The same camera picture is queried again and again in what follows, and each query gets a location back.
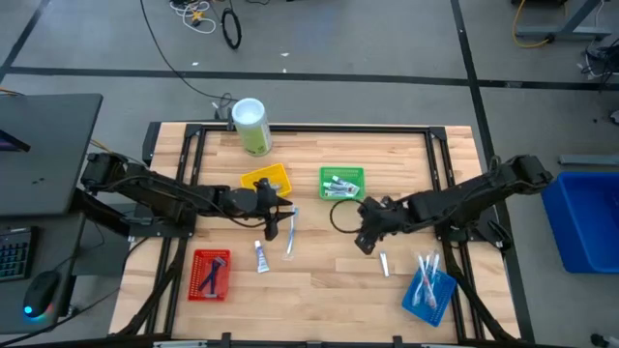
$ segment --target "green tray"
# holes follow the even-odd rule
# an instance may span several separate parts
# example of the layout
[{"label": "green tray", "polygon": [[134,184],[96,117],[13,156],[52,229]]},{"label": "green tray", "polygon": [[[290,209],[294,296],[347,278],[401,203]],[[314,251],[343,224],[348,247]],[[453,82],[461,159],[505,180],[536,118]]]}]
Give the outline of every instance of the green tray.
[{"label": "green tray", "polygon": [[[327,197],[322,183],[332,183],[334,175],[359,187],[359,192],[354,197]],[[361,167],[320,167],[318,175],[318,194],[324,200],[342,200],[348,198],[363,199],[366,195],[366,179],[364,168]]]}]

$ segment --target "blue bin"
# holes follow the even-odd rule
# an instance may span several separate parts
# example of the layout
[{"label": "blue bin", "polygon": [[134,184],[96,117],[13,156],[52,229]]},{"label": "blue bin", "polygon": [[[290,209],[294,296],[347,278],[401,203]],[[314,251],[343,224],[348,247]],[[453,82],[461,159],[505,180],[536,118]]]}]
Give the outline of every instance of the blue bin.
[{"label": "blue bin", "polygon": [[568,272],[619,273],[619,173],[561,173],[542,198]]}]

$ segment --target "gray floor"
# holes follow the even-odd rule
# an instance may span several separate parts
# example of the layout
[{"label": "gray floor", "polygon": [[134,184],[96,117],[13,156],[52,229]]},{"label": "gray floor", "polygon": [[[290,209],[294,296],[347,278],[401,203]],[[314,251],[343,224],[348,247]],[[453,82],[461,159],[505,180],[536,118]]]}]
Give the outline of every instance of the gray floor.
[{"label": "gray floor", "polygon": [[[581,2],[571,0],[570,11]],[[244,29],[237,52],[225,46],[220,32],[199,35],[183,27],[165,0],[145,3],[163,51],[179,70],[467,76],[449,0],[272,0],[266,7],[237,0],[235,8]],[[0,0],[0,61],[38,4],[38,0]],[[576,66],[586,43],[520,49],[510,36],[516,9],[508,0],[460,0],[460,5],[480,79],[595,83],[581,76]],[[612,19],[618,15],[617,3],[607,3],[600,23],[614,26],[617,32],[619,24]],[[522,17],[522,23],[561,20],[562,9],[528,5]],[[51,0],[14,66],[167,71],[143,23],[138,1],[123,0]],[[191,83],[209,93],[260,98],[271,121],[469,125],[483,153],[465,86],[242,79]],[[203,120],[213,115],[210,100],[174,78],[7,74],[2,86],[25,94],[103,94],[94,137],[133,157],[141,154],[150,121]],[[560,154],[616,152],[619,127],[605,117],[619,109],[619,92],[484,88],[482,97],[495,152],[503,159],[535,154],[557,174],[563,169],[556,164]],[[113,195],[103,200],[127,201]],[[619,321],[615,295],[619,277],[564,271],[540,197],[513,197],[508,207],[537,341],[586,347],[592,332],[619,335],[614,324]],[[111,252],[122,253],[126,247],[117,241]],[[78,305],[93,302],[118,286],[119,280],[118,276],[84,277],[74,301]],[[31,342],[104,336],[113,302],[109,299]]]}]

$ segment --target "black metal frame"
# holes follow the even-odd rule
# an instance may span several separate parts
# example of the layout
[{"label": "black metal frame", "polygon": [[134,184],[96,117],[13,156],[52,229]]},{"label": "black metal frame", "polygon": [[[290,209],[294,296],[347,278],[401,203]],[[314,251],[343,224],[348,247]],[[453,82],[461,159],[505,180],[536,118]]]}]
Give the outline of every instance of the black metal frame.
[{"label": "black metal frame", "polygon": [[[452,168],[451,157],[449,154],[449,146],[447,144],[447,134],[445,132],[444,127],[390,127],[390,126],[341,126],[341,125],[271,125],[271,131],[296,131],[296,132],[359,132],[359,133],[410,133],[410,134],[421,134],[425,138],[426,142],[426,150],[427,150],[427,159],[429,166],[429,174],[430,179],[432,181],[432,187],[434,190],[441,190],[440,187],[440,177],[438,174],[437,164],[436,164],[436,155],[434,152],[434,144],[433,140],[436,138],[440,144],[440,150],[442,154],[442,159],[444,163],[445,175],[447,178],[448,186],[451,187],[456,184],[454,178],[454,171]],[[153,132],[150,132],[150,139],[147,136],[145,140],[145,144],[152,144],[152,148],[149,150],[145,149],[143,151],[144,158],[148,157],[148,160],[153,155],[154,144],[156,143],[155,139],[159,134],[159,127],[150,127],[153,129]],[[193,161],[192,175],[191,175],[191,184],[197,185],[197,179],[200,172],[200,167],[202,163],[202,157],[204,153],[204,144],[206,140],[206,135],[208,131],[230,131],[227,123],[223,122],[207,122],[204,124],[187,124],[185,129],[185,136],[183,141],[183,147],[181,150],[181,154],[179,157],[179,164],[176,173],[176,180],[182,181],[184,174],[187,169],[187,158],[190,151],[190,145],[192,142],[192,138],[197,136],[197,147],[195,150],[195,158]],[[445,228],[450,228],[447,225],[438,225],[435,227],[439,229],[439,231],[444,231]],[[179,241],[177,252],[182,253],[182,258],[185,259],[185,252],[187,249],[187,238],[182,238]],[[159,266],[157,269],[157,277],[161,278],[161,275],[164,273],[167,257],[169,254],[170,242],[169,239],[165,239],[162,245],[162,253],[160,254]],[[444,252],[452,252],[452,249],[446,249],[445,244],[443,244]],[[466,276],[466,279],[471,284],[473,288],[475,288],[475,281],[472,272],[471,260],[468,251],[468,247],[466,242],[460,243],[459,245],[460,258],[462,263],[462,271]],[[163,332],[165,334],[172,334],[172,329],[174,325],[174,317],[176,313],[176,305],[179,296],[180,289],[180,280],[181,274],[178,274],[174,277],[172,281],[172,287],[169,294],[168,307],[165,315],[165,326]],[[463,342],[468,337],[466,336],[466,330],[464,327],[464,319],[462,315],[462,306],[460,302],[460,297],[458,291],[456,289],[453,297],[452,297],[452,309],[454,311],[454,322],[456,325],[456,333],[457,333],[457,341]],[[473,318],[473,326],[475,330],[475,338],[476,339],[485,339],[484,335],[484,326],[482,321],[477,314],[477,311],[471,306],[471,313]],[[146,333],[152,334],[155,328],[155,323],[157,321],[157,308],[155,308],[147,321],[146,325]],[[338,343],[338,342],[320,342],[320,344],[328,343],[329,346],[366,346],[366,347],[393,347],[393,346],[419,346],[417,344],[398,344],[401,342],[401,337],[399,340],[396,338],[399,336],[394,336],[395,343]],[[292,345],[298,346],[299,344],[306,344],[304,342],[281,342],[281,341],[244,341],[244,343],[255,344],[255,345],[275,345],[275,346],[284,346],[284,345]]]}]

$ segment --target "keyboard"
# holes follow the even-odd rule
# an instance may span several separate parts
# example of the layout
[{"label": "keyboard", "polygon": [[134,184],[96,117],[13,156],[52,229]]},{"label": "keyboard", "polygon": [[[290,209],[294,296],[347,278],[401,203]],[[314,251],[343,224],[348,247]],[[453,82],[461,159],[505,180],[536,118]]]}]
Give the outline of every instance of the keyboard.
[{"label": "keyboard", "polygon": [[0,230],[0,282],[28,278],[36,236],[36,227]]}]

